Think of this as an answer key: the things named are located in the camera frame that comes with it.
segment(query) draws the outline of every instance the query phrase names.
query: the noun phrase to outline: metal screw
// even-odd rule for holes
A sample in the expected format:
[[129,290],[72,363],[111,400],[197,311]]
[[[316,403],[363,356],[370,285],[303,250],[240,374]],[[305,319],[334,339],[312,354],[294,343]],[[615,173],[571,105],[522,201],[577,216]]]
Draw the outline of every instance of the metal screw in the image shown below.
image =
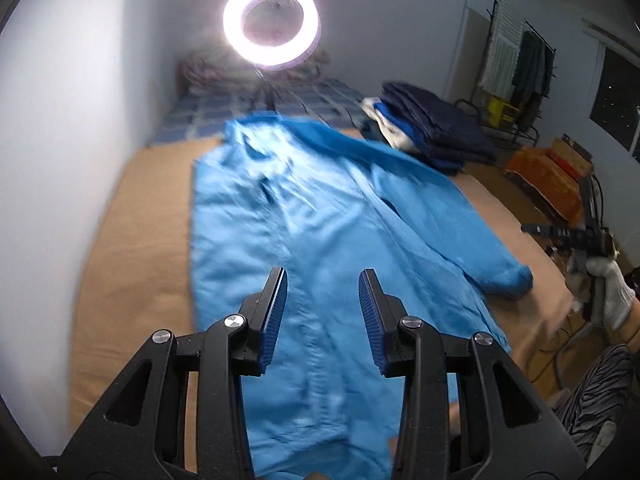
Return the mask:
[[422,320],[415,316],[405,316],[400,320],[400,323],[407,328],[420,328],[422,326]]
[[168,330],[157,330],[151,336],[151,339],[154,343],[166,343],[167,341],[169,341],[169,339],[171,339],[171,332],[169,332]]
[[225,317],[225,326],[229,328],[237,328],[242,325],[244,325],[244,316],[240,316],[240,314],[232,314],[229,317]]
[[489,346],[489,345],[493,344],[494,338],[491,337],[491,334],[488,334],[487,332],[478,332],[474,336],[474,341],[476,343],[478,343],[479,345]]

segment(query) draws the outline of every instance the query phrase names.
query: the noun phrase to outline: bed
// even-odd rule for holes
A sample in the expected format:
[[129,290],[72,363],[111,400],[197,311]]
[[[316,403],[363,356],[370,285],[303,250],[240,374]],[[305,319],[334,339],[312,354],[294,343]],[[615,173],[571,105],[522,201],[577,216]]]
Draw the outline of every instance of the bed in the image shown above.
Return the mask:
[[[292,115],[311,116],[360,136],[364,114],[356,105],[361,96],[344,84],[287,83],[276,90],[279,111],[287,113],[289,105]],[[185,96],[158,136],[129,163],[79,289],[70,370],[73,430],[151,333],[159,328],[177,335],[193,331],[188,277],[192,163],[222,143],[223,121],[243,115],[253,97],[243,89]],[[469,174],[452,179],[498,238],[532,270],[533,289],[520,300],[488,298],[514,361],[524,368],[539,344],[561,326],[571,294],[556,266],[496,197]],[[189,410],[193,420],[193,407]]]
[[[273,89],[277,110],[286,116],[308,117],[336,129],[360,129],[367,119],[360,108],[364,95],[337,79],[274,82]],[[225,121],[262,110],[266,110],[264,96],[257,96],[252,85],[220,84],[205,92],[187,94],[175,105],[151,144],[218,137]]]

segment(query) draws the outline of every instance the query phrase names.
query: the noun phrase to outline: clothes drying rack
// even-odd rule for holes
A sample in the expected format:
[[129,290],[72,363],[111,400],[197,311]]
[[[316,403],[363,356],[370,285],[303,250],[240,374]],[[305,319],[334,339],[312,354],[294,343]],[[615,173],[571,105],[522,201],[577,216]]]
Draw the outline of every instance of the clothes drying rack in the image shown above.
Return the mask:
[[[497,141],[502,141],[504,143],[504,146],[501,146],[505,149],[508,150],[517,150],[519,149],[521,146],[518,143],[518,139],[525,139],[525,140],[529,140],[530,142],[533,143],[533,146],[537,146],[538,145],[538,141],[540,140],[540,133],[538,132],[538,130],[533,127],[532,125],[527,128],[526,130],[521,129],[519,126],[517,126],[516,124],[514,124],[511,128],[501,128],[499,126],[493,126],[492,124],[489,124],[486,120],[484,120],[482,118],[482,107],[479,106],[478,104],[476,104],[475,98],[476,95],[478,94],[478,84],[480,82],[480,76],[482,73],[482,70],[484,69],[484,66],[486,64],[486,58],[489,52],[489,44],[491,41],[491,33],[492,30],[494,30],[494,19],[495,19],[495,11],[496,11],[496,7],[498,5],[498,1],[499,0],[494,0],[494,6],[492,7],[492,10],[487,9],[487,12],[489,13],[489,16],[491,18],[491,22],[489,25],[489,34],[487,35],[486,41],[484,42],[484,52],[482,53],[482,65],[480,67],[480,70],[478,71],[478,74],[476,75],[476,81],[474,84],[474,89],[471,92],[471,96],[469,99],[458,99],[455,102],[455,106],[457,108],[460,109],[464,109],[467,113],[469,113],[470,115],[473,115],[477,120],[478,123],[485,128],[486,130],[492,130],[494,132],[501,132],[503,134],[507,134],[509,136],[511,136],[511,140],[509,140],[508,138],[505,138],[504,136],[496,136],[496,135],[492,135],[489,134],[487,132],[487,136],[493,140],[497,140]],[[540,38],[540,40],[543,41],[543,43],[545,44],[545,46],[549,49],[551,49],[551,51],[554,53],[554,57],[556,56],[556,50],[547,43],[547,41],[545,40],[545,38],[542,37],[542,35],[536,30],[536,28],[531,25],[531,23],[529,23],[528,20],[524,20],[524,23],[527,25],[527,27],[529,28],[529,30],[531,32],[533,32],[537,37]]]

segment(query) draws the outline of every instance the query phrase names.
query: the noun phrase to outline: white cloth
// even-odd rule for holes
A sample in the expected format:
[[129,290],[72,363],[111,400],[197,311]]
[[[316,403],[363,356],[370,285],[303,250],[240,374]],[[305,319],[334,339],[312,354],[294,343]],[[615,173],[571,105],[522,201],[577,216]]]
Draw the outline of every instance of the white cloth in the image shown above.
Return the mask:
[[518,64],[523,32],[524,19],[511,10],[504,0],[498,0],[478,86],[505,101],[511,99],[513,93],[511,81]]
[[377,97],[365,97],[360,107],[364,110],[364,113],[378,123],[380,132],[385,136],[386,141],[392,148],[405,153],[420,153],[420,150],[415,147],[414,142],[404,131],[374,108],[374,104],[379,102],[380,99]]
[[612,443],[613,439],[616,436],[616,431],[618,427],[616,423],[612,420],[607,420],[602,427],[600,428],[600,432],[596,437],[596,441],[593,443],[593,447],[591,447],[591,452],[589,453],[589,460],[587,461],[587,467],[591,467],[598,457],[602,454],[602,452],[607,449],[609,444]]
[[[590,296],[591,279],[586,274],[576,272],[574,267],[575,260],[572,258],[568,264],[569,274],[565,283],[579,304],[584,304]],[[604,256],[592,256],[587,259],[587,272],[591,276],[605,279],[604,322],[613,330],[618,330],[631,314],[636,293],[625,283],[615,260]]]

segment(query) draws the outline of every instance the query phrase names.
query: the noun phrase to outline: yellow container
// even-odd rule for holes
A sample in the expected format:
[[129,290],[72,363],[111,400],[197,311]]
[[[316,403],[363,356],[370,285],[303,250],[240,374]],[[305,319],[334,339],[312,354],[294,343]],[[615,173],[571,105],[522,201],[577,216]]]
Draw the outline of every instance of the yellow container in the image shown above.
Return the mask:
[[497,97],[491,97],[487,105],[488,123],[494,128],[510,128],[518,116],[518,109]]

